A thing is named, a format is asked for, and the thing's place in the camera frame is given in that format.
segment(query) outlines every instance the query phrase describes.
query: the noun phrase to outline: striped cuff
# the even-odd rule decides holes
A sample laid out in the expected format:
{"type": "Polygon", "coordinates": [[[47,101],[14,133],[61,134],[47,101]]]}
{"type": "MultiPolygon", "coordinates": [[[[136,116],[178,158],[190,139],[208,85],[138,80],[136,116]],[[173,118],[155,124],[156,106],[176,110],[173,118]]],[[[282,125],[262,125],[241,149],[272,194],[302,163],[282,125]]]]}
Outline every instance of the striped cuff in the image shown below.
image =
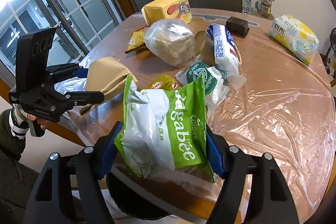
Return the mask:
{"type": "Polygon", "coordinates": [[[23,140],[26,137],[26,133],[29,129],[29,125],[26,121],[22,120],[16,113],[16,109],[12,108],[9,115],[9,125],[12,135],[23,140]]]}

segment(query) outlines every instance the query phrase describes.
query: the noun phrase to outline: blue and white tissue package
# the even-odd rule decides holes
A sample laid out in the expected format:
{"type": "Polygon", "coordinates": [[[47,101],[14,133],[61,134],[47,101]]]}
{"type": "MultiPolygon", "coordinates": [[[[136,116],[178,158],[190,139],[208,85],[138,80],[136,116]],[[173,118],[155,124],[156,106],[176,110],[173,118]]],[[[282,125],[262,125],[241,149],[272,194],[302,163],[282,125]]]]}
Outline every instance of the blue and white tissue package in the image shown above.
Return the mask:
{"type": "Polygon", "coordinates": [[[238,75],[236,46],[229,30],[220,24],[211,24],[207,30],[214,43],[216,68],[226,72],[226,76],[238,75]]]}

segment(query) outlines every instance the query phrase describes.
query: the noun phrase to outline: green and white chip bag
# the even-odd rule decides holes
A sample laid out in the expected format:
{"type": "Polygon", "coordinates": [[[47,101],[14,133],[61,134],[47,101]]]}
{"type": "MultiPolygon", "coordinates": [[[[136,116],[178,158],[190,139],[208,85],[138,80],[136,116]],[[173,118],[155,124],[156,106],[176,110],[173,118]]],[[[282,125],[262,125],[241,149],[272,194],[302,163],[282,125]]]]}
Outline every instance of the green and white chip bag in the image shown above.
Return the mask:
{"type": "Polygon", "coordinates": [[[174,91],[141,90],[128,77],[124,125],[114,143],[138,177],[194,166],[212,175],[206,159],[202,77],[174,91]]]}

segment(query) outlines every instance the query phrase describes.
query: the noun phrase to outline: floral tissue package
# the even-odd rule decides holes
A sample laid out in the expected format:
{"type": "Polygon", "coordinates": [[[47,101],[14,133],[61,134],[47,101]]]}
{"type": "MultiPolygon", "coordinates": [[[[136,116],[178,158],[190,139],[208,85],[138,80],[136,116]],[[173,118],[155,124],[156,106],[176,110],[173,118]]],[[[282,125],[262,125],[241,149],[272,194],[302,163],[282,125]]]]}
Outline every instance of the floral tissue package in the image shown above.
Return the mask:
{"type": "Polygon", "coordinates": [[[311,63],[319,46],[319,40],[314,32],[290,15],[275,18],[269,35],[288,48],[306,65],[311,63]]]}

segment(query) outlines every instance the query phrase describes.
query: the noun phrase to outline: person's hand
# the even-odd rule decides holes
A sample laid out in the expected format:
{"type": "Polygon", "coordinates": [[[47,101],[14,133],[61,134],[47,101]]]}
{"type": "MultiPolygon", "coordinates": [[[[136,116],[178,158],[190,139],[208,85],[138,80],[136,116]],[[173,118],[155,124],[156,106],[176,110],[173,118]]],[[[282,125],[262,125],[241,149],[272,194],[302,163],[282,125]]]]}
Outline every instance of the person's hand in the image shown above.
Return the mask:
{"type": "Polygon", "coordinates": [[[46,120],[46,119],[43,119],[43,118],[39,118],[39,117],[36,117],[34,115],[31,115],[28,113],[27,115],[27,118],[31,121],[35,121],[37,120],[37,123],[40,125],[40,127],[42,129],[46,129],[47,128],[47,125],[50,124],[50,121],[46,120]]]}

